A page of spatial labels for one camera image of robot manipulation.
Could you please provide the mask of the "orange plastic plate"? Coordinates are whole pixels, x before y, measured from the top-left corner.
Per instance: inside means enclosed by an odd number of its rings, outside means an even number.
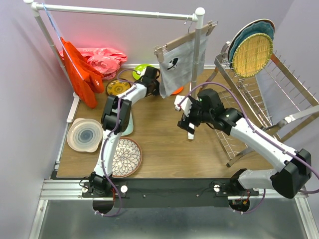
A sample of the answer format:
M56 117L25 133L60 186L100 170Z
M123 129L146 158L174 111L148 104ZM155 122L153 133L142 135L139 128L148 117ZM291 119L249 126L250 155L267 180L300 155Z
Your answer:
M177 90L175 90L172 95L177 95L178 93L180 93L182 90L184 89L184 86L178 88Z

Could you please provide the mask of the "woven bamboo plate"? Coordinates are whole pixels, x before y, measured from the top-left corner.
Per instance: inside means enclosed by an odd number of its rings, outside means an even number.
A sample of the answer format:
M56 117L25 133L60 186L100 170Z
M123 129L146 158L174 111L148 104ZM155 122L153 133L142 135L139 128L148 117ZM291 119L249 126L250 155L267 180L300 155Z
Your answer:
M232 58L232 70L242 78L259 73L273 53L273 40L265 33L255 33L245 38L236 48Z

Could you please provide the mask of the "brown rim floral plate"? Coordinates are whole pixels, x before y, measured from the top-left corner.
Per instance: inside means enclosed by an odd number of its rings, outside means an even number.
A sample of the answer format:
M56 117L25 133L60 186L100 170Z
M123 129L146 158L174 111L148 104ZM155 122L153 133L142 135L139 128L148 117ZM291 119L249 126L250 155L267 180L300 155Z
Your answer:
M118 141L112 164L112 177L125 178L132 175L142 163L142 150L131 138L121 137Z

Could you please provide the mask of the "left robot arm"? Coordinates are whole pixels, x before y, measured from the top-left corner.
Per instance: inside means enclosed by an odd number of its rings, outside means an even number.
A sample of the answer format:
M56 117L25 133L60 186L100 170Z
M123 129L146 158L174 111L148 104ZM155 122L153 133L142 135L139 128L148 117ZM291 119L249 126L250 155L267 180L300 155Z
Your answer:
M147 66L128 90L107 97L101 117L103 139L100 154L88 178L89 188L100 197L107 196L111 188L116 189L110 179L113 173L113 158L118 141L129 125L132 105L146 96L160 94L159 76L158 68Z

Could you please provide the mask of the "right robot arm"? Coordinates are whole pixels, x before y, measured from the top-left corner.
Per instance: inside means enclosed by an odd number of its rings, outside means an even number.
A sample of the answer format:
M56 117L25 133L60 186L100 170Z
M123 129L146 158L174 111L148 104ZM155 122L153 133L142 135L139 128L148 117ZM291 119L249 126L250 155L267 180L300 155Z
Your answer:
M240 169L229 183L230 191L241 195L247 189L273 189L286 198L293 198L311 178L311 154L280 143L256 125L244 112L235 108L225 108L218 93L205 89L198 98L176 96L175 109L183 111L178 127L193 134L189 125L212 124L214 129L230 135L264 157L272 170Z

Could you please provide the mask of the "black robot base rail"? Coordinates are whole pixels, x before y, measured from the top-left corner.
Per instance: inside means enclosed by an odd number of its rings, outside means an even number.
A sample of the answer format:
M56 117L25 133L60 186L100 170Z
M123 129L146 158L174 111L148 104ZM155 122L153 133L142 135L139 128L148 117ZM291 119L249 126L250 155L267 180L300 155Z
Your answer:
M132 179L95 176L82 185L98 210L116 208L222 207L248 209L260 192L232 189L228 179Z

